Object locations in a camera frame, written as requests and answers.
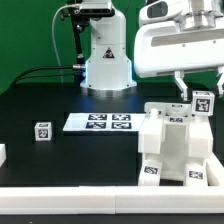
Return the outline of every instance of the black and white marker cube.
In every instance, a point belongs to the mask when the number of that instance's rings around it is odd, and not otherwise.
[[[212,116],[215,95],[209,91],[193,91],[192,114]]]
[[[36,141],[50,141],[52,137],[51,122],[38,122],[35,125]]]

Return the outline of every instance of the small cube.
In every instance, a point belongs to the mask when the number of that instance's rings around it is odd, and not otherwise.
[[[38,122],[35,125],[36,141],[50,141],[52,137],[51,122]]]
[[[192,114],[212,116],[215,95],[210,91],[193,91]]]
[[[161,171],[162,163],[160,161],[143,161],[138,186],[159,186]]]
[[[199,164],[186,164],[184,186],[208,186],[206,168]]]

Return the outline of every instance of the black cable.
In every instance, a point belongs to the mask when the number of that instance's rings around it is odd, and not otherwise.
[[[21,80],[24,76],[37,72],[37,71],[44,71],[44,70],[65,70],[65,69],[73,69],[72,65],[69,66],[44,66],[44,67],[37,67],[37,68],[31,68],[25,72],[22,72],[20,75],[18,75],[14,81],[11,83],[11,86],[15,86],[16,83]]]
[[[35,75],[35,76],[28,76],[28,77],[22,77],[17,80],[17,82],[24,80],[24,79],[35,79],[35,78],[51,78],[51,77],[60,77],[60,76],[74,76],[75,74],[63,74],[63,75]]]

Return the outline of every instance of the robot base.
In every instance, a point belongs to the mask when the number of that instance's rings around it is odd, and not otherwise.
[[[81,91],[88,95],[99,96],[99,97],[120,97],[136,92],[136,85],[121,90],[98,90],[90,87],[81,86]]]

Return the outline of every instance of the white cardboard structure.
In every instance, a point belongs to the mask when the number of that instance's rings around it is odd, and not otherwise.
[[[224,213],[224,168],[214,153],[205,169],[209,186],[0,188],[0,214]]]

